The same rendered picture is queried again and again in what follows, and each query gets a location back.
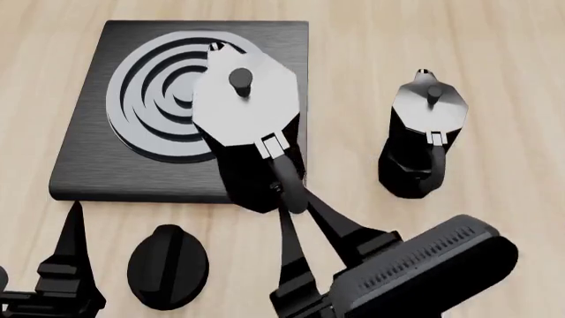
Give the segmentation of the black oval stove knob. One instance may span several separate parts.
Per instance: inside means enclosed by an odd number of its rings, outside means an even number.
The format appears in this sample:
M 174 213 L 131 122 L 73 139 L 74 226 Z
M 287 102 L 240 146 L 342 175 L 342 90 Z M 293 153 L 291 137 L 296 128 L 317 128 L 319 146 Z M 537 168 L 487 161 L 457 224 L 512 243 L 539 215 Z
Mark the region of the black oval stove knob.
M 175 224 L 163 224 L 133 251 L 127 280 L 142 304 L 167 311 L 193 301 L 206 285 L 208 272 L 200 241 Z

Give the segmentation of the small silver black moka pot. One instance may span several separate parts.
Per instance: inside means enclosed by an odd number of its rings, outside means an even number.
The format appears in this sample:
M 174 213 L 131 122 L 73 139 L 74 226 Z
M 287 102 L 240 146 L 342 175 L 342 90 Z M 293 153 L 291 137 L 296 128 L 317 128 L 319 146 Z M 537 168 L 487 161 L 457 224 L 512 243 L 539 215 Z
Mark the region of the small silver black moka pot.
M 378 161 L 380 183 L 398 198 L 421 199 L 441 187 L 447 152 L 463 129 L 468 105 L 455 87 L 420 69 L 399 87 Z

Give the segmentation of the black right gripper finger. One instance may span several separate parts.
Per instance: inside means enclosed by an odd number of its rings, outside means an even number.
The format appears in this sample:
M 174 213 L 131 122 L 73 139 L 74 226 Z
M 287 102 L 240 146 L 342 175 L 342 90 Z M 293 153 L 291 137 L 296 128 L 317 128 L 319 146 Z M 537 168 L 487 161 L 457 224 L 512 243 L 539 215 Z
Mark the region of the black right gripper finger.
M 316 280 L 287 208 L 279 208 L 282 234 L 281 272 L 274 299 L 320 299 Z
M 306 195 L 310 215 L 345 266 L 358 266 L 372 256 L 403 243 L 397 231 L 364 227 L 335 211 L 309 190 Z

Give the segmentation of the large silver black moka pot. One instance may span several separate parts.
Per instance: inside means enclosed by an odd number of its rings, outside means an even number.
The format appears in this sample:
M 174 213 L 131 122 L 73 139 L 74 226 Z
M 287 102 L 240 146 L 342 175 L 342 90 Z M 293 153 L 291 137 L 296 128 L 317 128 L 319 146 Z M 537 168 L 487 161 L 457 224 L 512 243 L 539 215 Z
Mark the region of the large silver black moka pot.
M 193 123 L 214 154 L 230 200 L 265 214 L 307 208 L 298 144 L 296 74 L 264 52 L 215 42 L 192 94 Z

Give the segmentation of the silver spiral burner coil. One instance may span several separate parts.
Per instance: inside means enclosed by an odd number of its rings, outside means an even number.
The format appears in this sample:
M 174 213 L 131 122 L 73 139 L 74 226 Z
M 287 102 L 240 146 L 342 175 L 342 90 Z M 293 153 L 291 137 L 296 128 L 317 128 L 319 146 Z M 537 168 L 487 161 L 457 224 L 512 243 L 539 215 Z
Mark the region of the silver spiral burner coil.
M 215 158 L 192 122 L 192 88 L 207 70 L 210 44 L 260 52 L 225 31 L 176 31 L 136 48 L 113 72 L 106 113 L 115 135 L 131 150 L 165 163 Z

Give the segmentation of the black electric stove plate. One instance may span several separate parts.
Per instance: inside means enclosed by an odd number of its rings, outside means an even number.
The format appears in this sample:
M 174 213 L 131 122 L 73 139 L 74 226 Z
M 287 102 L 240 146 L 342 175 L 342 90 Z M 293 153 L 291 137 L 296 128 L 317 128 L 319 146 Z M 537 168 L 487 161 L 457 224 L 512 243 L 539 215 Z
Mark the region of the black electric stove plate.
M 128 148 L 113 132 L 106 93 L 136 48 L 176 31 L 225 31 L 249 40 L 296 73 L 308 103 L 309 24 L 300 20 L 109 20 L 105 23 L 49 181 L 58 201 L 228 203 L 216 160 L 165 163 Z

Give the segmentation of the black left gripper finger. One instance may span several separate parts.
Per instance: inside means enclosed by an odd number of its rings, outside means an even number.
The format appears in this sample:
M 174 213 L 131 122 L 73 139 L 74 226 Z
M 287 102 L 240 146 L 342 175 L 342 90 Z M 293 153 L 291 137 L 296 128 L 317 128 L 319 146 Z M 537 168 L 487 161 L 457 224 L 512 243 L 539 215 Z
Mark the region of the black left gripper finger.
M 37 269 L 36 290 L 52 297 L 100 299 L 90 264 L 83 208 L 76 201 L 64 222 L 54 253 Z

